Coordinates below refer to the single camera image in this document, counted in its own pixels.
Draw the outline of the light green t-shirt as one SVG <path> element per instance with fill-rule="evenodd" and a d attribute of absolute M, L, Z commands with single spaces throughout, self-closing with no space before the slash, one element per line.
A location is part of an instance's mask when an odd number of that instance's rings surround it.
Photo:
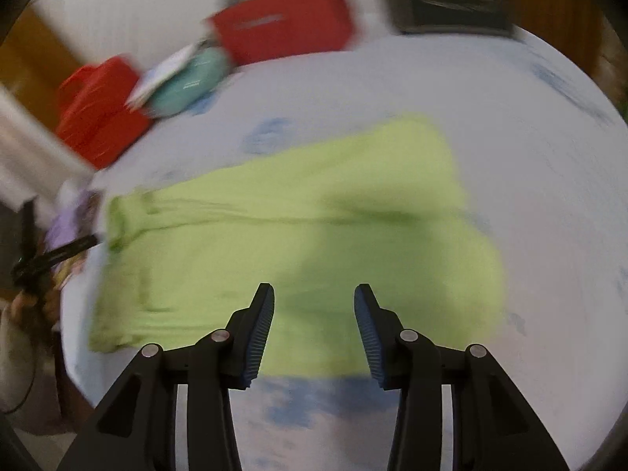
<path fill-rule="evenodd" d="M 166 349 L 222 327 L 268 283 L 262 370 L 331 378 L 367 365 L 353 291 L 463 348 L 491 334 L 504 269 L 444 135 L 423 118 L 285 150 L 111 200 L 89 347 Z"/>

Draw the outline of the purple folded garment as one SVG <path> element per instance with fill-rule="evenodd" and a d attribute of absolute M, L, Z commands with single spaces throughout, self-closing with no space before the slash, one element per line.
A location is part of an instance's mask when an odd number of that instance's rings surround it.
<path fill-rule="evenodd" d="M 45 236 L 45 250 L 62 247 L 80 237 L 93 232 L 99 212 L 102 192 L 83 190 L 75 199 L 68 202 L 52 221 Z M 87 251 L 62 261 L 52 268 L 54 281 L 63 284 L 74 273 L 78 273 L 87 258 Z"/>

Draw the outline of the red zippered storage case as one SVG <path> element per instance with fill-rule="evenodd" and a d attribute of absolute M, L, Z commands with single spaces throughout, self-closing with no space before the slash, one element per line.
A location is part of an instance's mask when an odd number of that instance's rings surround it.
<path fill-rule="evenodd" d="M 126 105 L 137 82 L 139 73 L 121 55 L 75 71 L 57 90 L 57 138 L 98 170 L 112 165 L 151 126 Z"/>

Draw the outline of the white booklet stack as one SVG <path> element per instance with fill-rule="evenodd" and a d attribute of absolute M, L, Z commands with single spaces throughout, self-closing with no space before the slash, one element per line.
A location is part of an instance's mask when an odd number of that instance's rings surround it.
<path fill-rule="evenodd" d="M 132 111 L 141 108 L 158 88 L 187 66 L 198 49 L 198 43 L 187 45 L 144 72 L 131 90 L 126 107 Z"/>

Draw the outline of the white floral bed sheet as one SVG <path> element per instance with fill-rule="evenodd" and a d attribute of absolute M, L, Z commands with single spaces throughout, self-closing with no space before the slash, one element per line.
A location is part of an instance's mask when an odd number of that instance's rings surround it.
<path fill-rule="evenodd" d="M 504 260 L 506 312 L 486 346 L 583 467 L 626 427 L 627 126 L 538 37 L 388 35 L 253 64 L 93 184 L 166 186 L 402 113 L 444 132 L 471 220 Z"/>

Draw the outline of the teal item in plastic bag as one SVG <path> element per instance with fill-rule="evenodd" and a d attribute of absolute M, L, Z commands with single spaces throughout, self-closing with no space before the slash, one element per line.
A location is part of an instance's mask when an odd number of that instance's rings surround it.
<path fill-rule="evenodd" d="M 144 112 L 152 119 L 178 115 L 213 91 L 231 70 L 225 49 L 202 48 L 181 71 L 157 87 L 144 104 Z"/>

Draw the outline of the red paper gift bag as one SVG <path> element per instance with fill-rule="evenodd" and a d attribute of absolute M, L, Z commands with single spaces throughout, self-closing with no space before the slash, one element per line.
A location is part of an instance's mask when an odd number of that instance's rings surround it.
<path fill-rule="evenodd" d="M 340 51 L 358 31 L 348 0 L 245 0 L 208 24 L 238 66 Z"/>

